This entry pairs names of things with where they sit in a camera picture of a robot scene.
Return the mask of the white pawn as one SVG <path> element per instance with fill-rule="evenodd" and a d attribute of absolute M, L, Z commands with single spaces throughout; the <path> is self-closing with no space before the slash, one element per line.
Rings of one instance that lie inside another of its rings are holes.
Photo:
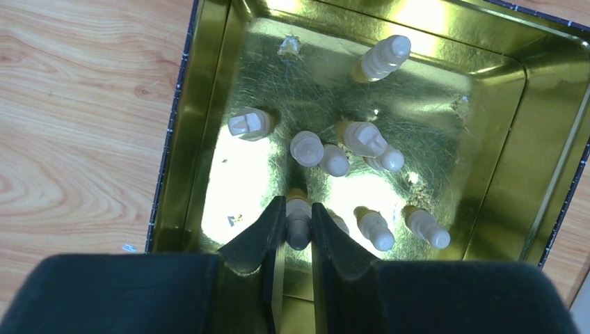
<path fill-rule="evenodd" d="M 301 251 L 310 243 L 311 204 L 301 189 L 292 189 L 286 202 L 286 241 L 294 250 Z"/>

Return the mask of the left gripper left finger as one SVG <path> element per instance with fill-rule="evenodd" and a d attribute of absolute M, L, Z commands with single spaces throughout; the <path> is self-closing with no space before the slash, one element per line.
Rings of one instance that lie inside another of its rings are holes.
<path fill-rule="evenodd" d="M 2 333 L 277 333 L 286 200 L 214 253 L 60 254 L 29 274 Z"/>

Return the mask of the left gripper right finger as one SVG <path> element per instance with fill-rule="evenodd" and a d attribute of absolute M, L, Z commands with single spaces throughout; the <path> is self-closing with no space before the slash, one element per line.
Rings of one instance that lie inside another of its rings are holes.
<path fill-rule="evenodd" d="M 387 261 L 312 206 L 317 333 L 576 333 L 557 290 L 523 262 Z"/>

